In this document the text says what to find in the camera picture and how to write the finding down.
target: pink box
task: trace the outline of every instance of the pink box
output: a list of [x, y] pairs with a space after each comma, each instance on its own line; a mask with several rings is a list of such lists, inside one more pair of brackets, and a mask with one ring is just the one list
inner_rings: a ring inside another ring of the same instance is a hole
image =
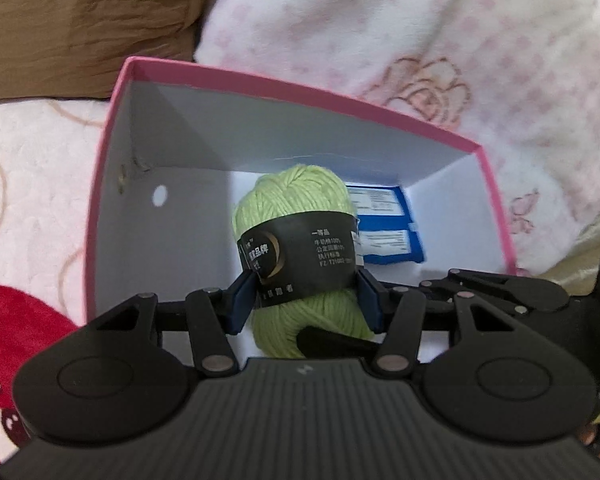
[[426, 261], [371, 266], [416, 285], [451, 267], [515, 272], [483, 149], [386, 108], [261, 76], [129, 58], [94, 174], [86, 244], [91, 319], [138, 292], [180, 300], [240, 273], [231, 214], [258, 176], [298, 162], [402, 186]]

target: black yarn label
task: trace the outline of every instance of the black yarn label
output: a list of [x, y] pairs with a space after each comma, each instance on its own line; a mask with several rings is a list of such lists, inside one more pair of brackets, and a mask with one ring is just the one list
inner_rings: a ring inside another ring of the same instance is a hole
[[257, 273], [260, 307], [351, 288], [356, 275], [358, 219], [335, 211], [281, 216], [238, 241], [242, 266]]

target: blue package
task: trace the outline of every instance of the blue package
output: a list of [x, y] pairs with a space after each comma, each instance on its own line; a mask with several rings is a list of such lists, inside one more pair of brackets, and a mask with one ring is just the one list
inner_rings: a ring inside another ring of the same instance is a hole
[[420, 236], [399, 186], [347, 189], [358, 210], [360, 251], [366, 264], [424, 261]]

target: green yarn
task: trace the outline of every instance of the green yarn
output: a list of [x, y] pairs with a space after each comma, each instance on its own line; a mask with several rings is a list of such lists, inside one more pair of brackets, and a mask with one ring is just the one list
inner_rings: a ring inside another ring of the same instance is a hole
[[[267, 220], [307, 211], [356, 214], [347, 187], [333, 172], [320, 166], [298, 165], [258, 179], [234, 213], [235, 237], [240, 238]], [[259, 308], [251, 314], [256, 345], [269, 357], [304, 357], [296, 346], [296, 335], [306, 326], [364, 339], [373, 335], [352, 290], [325, 292]]]

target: quilted bed sheet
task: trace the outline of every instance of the quilted bed sheet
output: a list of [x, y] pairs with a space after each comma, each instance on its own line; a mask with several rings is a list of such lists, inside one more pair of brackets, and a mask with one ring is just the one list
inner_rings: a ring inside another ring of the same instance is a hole
[[91, 173], [109, 104], [0, 102], [0, 285], [84, 323]]

